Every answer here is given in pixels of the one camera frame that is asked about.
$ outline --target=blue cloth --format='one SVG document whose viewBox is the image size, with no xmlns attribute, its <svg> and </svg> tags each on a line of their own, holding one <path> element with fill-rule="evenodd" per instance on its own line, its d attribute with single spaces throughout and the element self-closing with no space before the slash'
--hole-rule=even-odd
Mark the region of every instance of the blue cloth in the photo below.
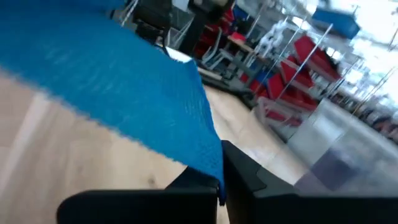
<svg viewBox="0 0 398 224">
<path fill-rule="evenodd" d="M 237 4 L 235 4 L 232 11 L 234 13 L 235 19 L 241 18 L 243 21 L 246 21 L 246 18 L 249 16 L 249 14 L 245 12 L 243 9 L 241 9 Z"/>
<path fill-rule="evenodd" d="M 361 30 L 355 21 L 354 15 L 339 11 L 325 10 L 318 7 L 312 15 L 312 19 L 315 21 L 322 21 L 328 25 L 333 24 L 332 30 L 350 40 Z"/>
<path fill-rule="evenodd" d="M 0 7 L 0 30 L 0 67 L 216 177 L 224 193 L 221 141 L 194 61 L 174 61 L 103 13 L 79 7 Z"/>
<path fill-rule="evenodd" d="M 252 63 L 252 65 L 250 66 L 251 69 L 255 70 L 258 66 L 262 65 L 262 62 L 258 62 L 258 61 L 254 61 Z M 275 74 L 274 72 L 272 72 L 271 70 L 269 70 L 268 68 L 264 67 L 260 70 L 260 72 L 256 75 L 256 80 L 259 83 L 262 83 L 264 85 L 267 84 L 268 79 L 270 79 L 271 77 L 273 77 Z"/>
<path fill-rule="evenodd" d="M 116 9 L 123 6 L 124 0 L 0 0 L 0 7 L 32 8 L 44 9 L 50 7 L 73 7 L 81 8 L 84 11 L 103 11 Z"/>
</svg>

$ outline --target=table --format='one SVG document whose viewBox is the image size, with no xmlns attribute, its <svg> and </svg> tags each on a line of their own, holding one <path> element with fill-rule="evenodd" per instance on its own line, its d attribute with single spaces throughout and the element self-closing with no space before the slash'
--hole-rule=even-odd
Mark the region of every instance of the table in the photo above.
<svg viewBox="0 0 398 224">
<path fill-rule="evenodd" d="M 54 224 L 59 203 L 70 195 L 164 188 L 184 170 L 4 74 L 0 70 L 0 223 Z M 221 139 L 291 184 L 307 171 L 238 99 L 205 90 Z M 229 223 L 226 207 L 219 208 L 218 223 Z"/>
<path fill-rule="evenodd" d="M 254 49 L 252 49 L 251 47 L 247 46 L 243 40 L 237 40 L 235 38 L 233 38 L 231 35 L 227 36 L 227 39 L 229 41 L 231 41 L 232 43 L 236 44 L 238 47 L 240 47 L 242 50 L 246 51 L 249 54 L 253 54 L 254 53 Z"/>
</svg>

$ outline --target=blue fabric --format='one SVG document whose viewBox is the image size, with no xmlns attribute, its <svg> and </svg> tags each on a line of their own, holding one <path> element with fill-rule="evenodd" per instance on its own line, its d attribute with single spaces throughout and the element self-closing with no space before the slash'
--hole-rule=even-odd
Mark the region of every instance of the blue fabric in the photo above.
<svg viewBox="0 0 398 224">
<path fill-rule="evenodd" d="M 262 62 L 258 62 L 258 61 L 254 61 L 250 68 L 255 70 L 258 66 L 262 64 Z M 260 72 L 256 75 L 256 80 L 259 83 L 262 83 L 264 85 L 266 85 L 267 80 L 270 79 L 271 77 L 273 77 L 275 74 L 274 72 L 272 72 L 271 70 L 269 70 L 268 68 L 264 67 L 263 69 L 260 70 Z"/>
<path fill-rule="evenodd" d="M 332 30 L 337 31 L 337 33 L 350 40 L 361 30 L 352 14 L 325 10 L 318 7 L 312 15 L 312 19 L 322 21 L 328 25 L 333 24 Z"/>
<path fill-rule="evenodd" d="M 82 8 L 85 11 L 102 11 L 119 8 L 124 5 L 124 0 L 0 0 L 0 7 L 31 8 L 37 7 L 44 9 L 50 7 L 74 7 Z"/>
<path fill-rule="evenodd" d="M 123 136 L 216 177 L 223 194 L 221 141 L 195 62 L 168 58 L 95 11 L 1 8 L 0 30 L 0 67 Z"/>
<path fill-rule="evenodd" d="M 243 21 L 246 21 L 246 18 L 249 16 L 249 14 L 241 9 L 237 4 L 235 4 L 232 11 L 234 13 L 235 20 L 236 18 L 241 18 Z"/>
</svg>

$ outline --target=metal rod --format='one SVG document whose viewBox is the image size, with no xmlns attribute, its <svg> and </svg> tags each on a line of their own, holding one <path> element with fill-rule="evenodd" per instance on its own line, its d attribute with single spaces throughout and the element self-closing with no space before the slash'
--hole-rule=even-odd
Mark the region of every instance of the metal rod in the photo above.
<svg viewBox="0 0 398 224">
<path fill-rule="evenodd" d="M 170 46 L 170 29 L 167 31 L 167 41 L 166 41 L 166 46 Z"/>
<path fill-rule="evenodd" d="M 178 42 L 185 35 L 185 33 L 188 31 L 188 29 L 191 26 L 192 22 L 193 22 L 193 18 L 184 26 L 184 30 L 181 30 L 180 36 L 178 37 L 178 39 L 173 44 L 174 48 L 177 48 Z"/>
<path fill-rule="evenodd" d="M 260 7 L 260 10 L 259 10 L 259 12 L 257 13 L 254 22 L 251 24 L 251 27 L 250 27 L 250 29 L 249 29 L 249 32 L 246 34 L 245 38 L 248 38 L 248 37 L 251 35 L 251 33 L 253 32 L 254 28 L 256 27 L 256 25 L 257 25 L 257 23 L 258 23 L 258 21 L 259 21 L 259 19 L 260 19 L 260 17 L 261 17 L 262 9 L 263 9 L 264 6 L 267 4 L 266 2 L 267 2 L 266 0 L 264 0 L 264 1 L 262 2 L 262 6 Z"/>
<path fill-rule="evenodd" d="M 180 12 L 180 11 L 177 10 L 177 25 L 180 24 L 180 17 L 178 16 L 178 15 L 180 14 L 179 12 Z"/>
<path fill-rule="evenodd" d="M 287 49 L 287 47 L 289 46 L 289 44 L 293 41 L 294 37 L 298 34 L 299 30 L 301 29 L 301 26 L 304 24 L 305 19 L 302 21 L 302 23 L 300 24 L 300 27 L 298 29 L 296 29 L 296 31 L 294 32 L 294 34 L 292 35 L 292 37 L 290 38 L 290 40 L 287 42 L 286 46 L 284 47 L 284 49 L 281 51 L 281 53 L 279 54 L 278 59 L 274 62 L 274 64 L 271 66 L 271 68 L 268 70 L 268 72 L 266 73 L 266 75 L 264 76 L 264 78 L 262 79 L 262 81 L 260 83 L 263 83 L 267 78 L 269 73 L 272 71 L 272 69 L 275 67 L 275 65 L 279 62 L 279 59 L 282 57 L 283 53 L 285 52 L 285 50 Z M 257 93 L 257 91 L 259 91 L 260 86 L 258 86 L 256 88 L 256 90 L 254 90 L 254 94 Z"/>
<path fill-rule="evenodd" d="M 326 94 L 326 97 L 328 98 L 334 91 L 338 89 L 338 87 L 344 82 L 344 77 L 347 76 L 347 74 L 353 69 L 354 65 L 359 61 L 359 58 L 355 60 L 355 62 L 347 69 L 347 71 L 342 75 L 341 80 L 336 83 L 336 85 Z"/>
<path fill-rule="evenodd" d="M 190 21 L 187 22 L 187 23 L 181 28 L 181 30 L 177 30 L 177 34 L 175 34 L 175 35 L 172 37 L 172 42 L 173 42 L 173 43 L 175 43 L 175 39 L 176 39 L 176 38 L 179 38 L 179 37 L 180 37 L 180 35 L 181 35 L 182 32 L 185 32 L 185 30 L 187 29 L 187 27 L 191 24 Z"/>
<path fill-rule="evenodd" d="M 398 33 L 398 28 L 397 28 L 396 32 L 394 33 L 394 35 L 392 36 L 392 39 L 391 39 L 391 41 L 390 41 L 390 44 L 388 45 L 388 48 L 389 48 L 389 49 L 391 49 L 391 45 L 392 45 L 392 43 L 394 42 L 394 39 L 396 38 L 397 33 Z"/>
<path fill-rule="evenodd" d="M 132 1 L 126 6 L 126 8 L 123 9 L 123 10 L 120 12 L 119 21 L 121 21 L 121 20 L 123 19 L 123 16 L 126 15 L 127 10 L 129 10 L 129 8 L 135 3 L 135 1 L 137 1 L 137 0 L 132 0 Z"/>
<path fill-rule="evenodd" d="M 294 17 L 297 17 L 297 18 L 299 18 L 299 19 L 304 19 L 303 17 L 301 17 L 300 15 L 296 15 L 296 14 L 288 14 L 289 16 L 294 16 Z M 312 23 L 321 23 L 321 24 L 325 24 L 326 25 L 326 23 L 325 22 L 320 22 L 320 21 L 317 21 L 317 20 L 312 20 L 312 19 L 308 19 L 307 18 L 307 21 L 309 21 L 311 24 Z M 295 26 L 294 25 L 292 25 L 292 24 L 287 24 L 287 26 L 286 26 L 288 29 L 291 29 L 291 30 L 296 30 L 296 28 L 295 28 Z M 314 36 L 317 36 L 317 37 L 320 37 L 321 35 L 320 34 L 318 34 L 317 33 L 317 31 L 312 31 L 312 30 L 304 30 L 305 32 L 307 32 L 307 34 L 312 34 L 312 35 L 314 35 Z M 383 46 L 383 47 L 387 47 L 387 44 L 384 44 L 384 43 L 382 43 L 382 42 L 378 42 L 377 40 L 375 40 L 375 39 L 369 39 L 369 37 L 366 37 L 366 36 L 363 36 L 363 35 L 360 35 L 360 34 L 358 34 L 357 36 L 356 36 L 358 39 L 361 39 L 361 40 L 368 40 L 368 41 L 371 41 L 372 43 L 374 43 L 374 44 L 377 44 L 377 45 L 381 45 L 381 46 Z"/>
<path fill-rule="evenodd" d="M 329 27 L 327 28 L 327 30 L 325 31 L 325 33 L 322 35 L 322 37 L 319 39 L 319 41 L 317 42 L 317 44 L 315 44 L 314 48 L 311 50 L 311 52 L 309 53 L 309 55 L 307 56 L 307 58 L 303 61 L 303 63 L 301 64 L 300 68 L 297 69 L 296 73 L 293 75 L 292 79 L 286 84 L 286 86 L 284 87 L 284 89 L 281 91 L 281 93 L 279 94 L 279 96 L 275 99 L 275 102 L 271 105 L 275 105 L 277 103 L 277 100 L 279 100 L 279 98 L 285 93 L 286 89 L 289 87 L 289 85 L 293 82 L 294 78 L 299 74 L 299 71 L 301 71 L 301 69 L 303 69 L 303 67 L 305 66 L 305 64 L 307 63 L 307 61 L 310 59 L 310 57 L 312 56 L 312 54 L 315 52 L 315 50 L 317 49 L 317 47 L 319 46 L 319 44 L 322 42 L 323 38 L 326 37 L 326 35 L 328 35 L 329 31 L 331 30 L 331 28 L 333 27 L 333 24 L 330 24 Z"/>
<path fill-rule="evenodd" d="M 360 108 L 362 105 L 364 105 L 364 104 L 368 101 L 368 99 L 369 99 L 372 95 L 374 95 L 374 94 L 375 94 L 375 93 L 388 81 L 388 79 L 391 77 L 391 75 L 393 75 L 393 74 L 395 73 L 395 69 L 396 69 L 396 67 L 392 67 L 392 68 L 386 73 L 386 75 L 379 81 L 379 83 L 378 83 L 375 87 L 373 87 L 373 89 L 364 97 L 364 100 L 358 104 L 358 106 L 355 108 L 355 110 L 353 111 L 352 114 L 355 114 L 355 112 L 356 112 L 357 110 L 359 110 L 359 108 Z"/>
<path fill-rule="evenodd" d="M 353 11 L 353 16 L 355 17 L 356 11 L 359 9 L 359 5 L 356 5 L 354 11 Z"/>
<path fill-rule="evenodd" d="M 125 16 L 125 18 L 122 21 L 122 26 L 124 26 L 124 24 L 126 23 L 127 19 L 130 17 L 131 13 L 133 12 L 134 8 L 136 8 L 137 4 L 138 4 L 138 0 L 136 0 L 134 2 L 134 5 L 131 6 L 129 12 L 127 13 L 127 15 Z"/>
<path fill-rule="evenodd" d="M 333 49 L 333 53 L 332 53 L 332 55 L 330 57 L 333 58 L 335 53 L 336 53 L 336 49 Z"/>
</svg>

